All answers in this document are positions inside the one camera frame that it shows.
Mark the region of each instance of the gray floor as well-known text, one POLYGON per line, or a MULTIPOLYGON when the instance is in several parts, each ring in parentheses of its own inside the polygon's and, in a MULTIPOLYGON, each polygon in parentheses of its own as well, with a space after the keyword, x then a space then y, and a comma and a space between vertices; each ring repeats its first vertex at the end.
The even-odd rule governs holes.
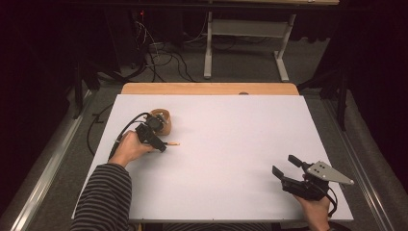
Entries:
MULTIPOLYGON (((259 39, 241 39, 245 39, 246 42, 237 42, 230 49, 226 48, 231 43, 215 43, 211 80, 204 80, 202 77, 204 47, 199 43, 186 44, 184 49, 158 44, 156 46, 158 51, 152 46, 153 55, 156 52, 162 54, 160 59, 155 59, 156 64, 162 64, 157 66, 156 71, 167 82, 187 82, 180 76, 179 71, 185 78, 188 78, 180 57, 178 57, 178 62, 176 60, 177 55, 174 53, 176 51, 182 55, 192 79, 198 82, 279 82, 278 72, 271 57, 273 49, 270 48, 276 47, 278 42, 269 40, 262 43, 251 43, 259 39), (173 51, 173 57, 164 54, 163 48, 169 52, 173 51)), ((284 55, 284 62, 291 82, 299 84, 313 76, 326 44, 327 41, 315 43, 308 43, 306 40, 290 41, 284 55)), ((124 75, 128 71, 130 71, 128 68, 123 68, 124 75)), ((150 82, 152 77, 153 72, 146 69, 134 80, 150 82)), ((28 230, 69 229, 78 193, 82 189, 92 161, 87 147, 87 132, 93 121, 92 114, 100 113, 110 103, 113 103, 120 89, 119 84, 102 82, 101 90, 92 93, 89 106, 83 113, 82 121, 64 154, 64 159, 53 178, 48 194, 40 203, 28 230)), ((372 140, 352 100, 352 95, 349 94, 347 98, 346 132, 342 132, 333 120, 336 102, 320 100, 318 93, 319 90, 302 92, 330 162, 334 168, 347 173, 356 180, 356 185, 343 188, 354 221, 342 224, 352 230, 405 230, 408 227, 407 194, 372 140)), ((0 230, 12 228, 53 152, 58 149, 64 135, 72 125, 72 110, 73 107, 53 140, 38 158, 8 211, 1 217, 0 230)), ((109 110, 100 117, 100 120, 106 121, 108 117, 109 110)), ((90 130, 89 143, 93 150, 96 150, 105 124, 96 123, 90 130)), ((302 225, 304 223, 282 223, 283 227, 302 225)))

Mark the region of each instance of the black cable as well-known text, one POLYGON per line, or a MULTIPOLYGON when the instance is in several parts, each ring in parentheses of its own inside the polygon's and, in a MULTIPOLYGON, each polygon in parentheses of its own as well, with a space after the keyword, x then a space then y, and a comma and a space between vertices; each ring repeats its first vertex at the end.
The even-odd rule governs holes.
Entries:
MULTIPOLYGON (((173 51, 173 53, 176 54, 176 55, 178 55, 178 56, 180 57, 181 61, 183 62, 183 64, 184 64, 184 71, 186 72, 186 75, 189 76, 189 79, 190 79, 190 80, 188 80, 188 81, 191 81, 191 82, 193 82, 193 83, 199 83, 198 81, 193 80, 192 77, 190 76, 190 74, 187 72, 187 64, 186 64, 186 62, 184 61, 183 56, 181 56, 180 53, 178 53, 178 52, 176 52, 176 51, 173 51)), ((178 70, 179 70, 180 75, 183 76, 183 75, 181 74, 181 71, 180 71, 180 65, 178 65, 178 70)))
POLYGON ((92 129, 92 126, 94 123, 96 123, 97 120, 99 120, 99 117, 102 116, 102 114, 108 110, 109 108, 111 108, 113 106, 113 103, 108 105, 106 108, 104 108, 99 114, 93 114, 93 116, 95 116, 95 118, 93 119, 93 122, 90 124, 89 128, 88 128, 88 132, 87 132, 87 146, 88 146, 88 150, 90 152, 90 154, 92 154, 92 156, 95 156, 95 152, 92 150, 92 148, 90 147, 90 143, 89 143, 89 134, 90 134, 90 130, 92 129))

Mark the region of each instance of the white tabletop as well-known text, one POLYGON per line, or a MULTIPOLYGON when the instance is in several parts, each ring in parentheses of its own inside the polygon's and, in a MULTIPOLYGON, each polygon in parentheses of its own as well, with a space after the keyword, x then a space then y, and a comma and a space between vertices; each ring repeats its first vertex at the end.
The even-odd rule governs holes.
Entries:
MULTIPOLYGON (((288 161, 290 154, 330 165, 303 96, 120 94, 89 176, 107 162, 115 138, 131 119, 159 108, 169 110, 172 121, 171 134, 161 139, 181 145, 145 154, 128 165, 133 183, 130 220, 303 219, 297 201, 271 173, 277 166, 286 176, 302 180, 302 169, 288 161)), ((330 186, 339 199, 332 219, 353 220, 339 185, 330 186)))

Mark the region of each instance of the human hand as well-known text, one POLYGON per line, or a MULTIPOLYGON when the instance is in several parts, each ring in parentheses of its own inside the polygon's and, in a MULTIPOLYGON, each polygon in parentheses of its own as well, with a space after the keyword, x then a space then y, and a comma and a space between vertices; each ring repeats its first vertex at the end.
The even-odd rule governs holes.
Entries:
POLYGON ((326 196, 320 201, 306 200, 297 195, 293 196, 302 206, 303 216, 312 231, 327 231, 330 229, 328 222, 330 200, 326 196))
POLYGON ((153 146, 141 143, 136 132, 127 131, 122 136, 114 156, 108 163, 126 167, 131 161, 136 160, 144 153, 152 151, 153 149, 153 146))

